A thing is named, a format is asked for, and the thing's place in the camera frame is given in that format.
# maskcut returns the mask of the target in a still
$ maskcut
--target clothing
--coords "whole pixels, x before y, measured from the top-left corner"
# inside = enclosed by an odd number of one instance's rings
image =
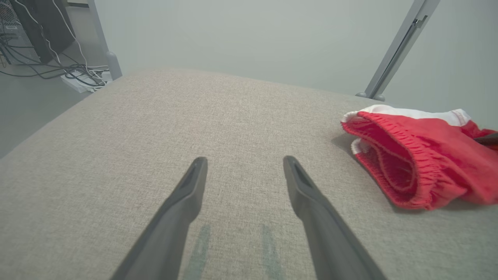
[[[455,198],[498,203],[498,153],[474,138],[480,130],[463,110],[427,113],[373,105],[344,115],[351,148],[398,207],[433,210]]]

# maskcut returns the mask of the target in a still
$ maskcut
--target gray fabric surface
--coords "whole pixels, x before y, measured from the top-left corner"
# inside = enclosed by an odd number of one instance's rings
[[[341,116],[373,101],[193,71],[122,77],[0,160],[0,279],[108,279],[191,161],[209,160],[179,279],[313,279],[295,156],[389,279],[493,279],[495,206],[392,206]]]

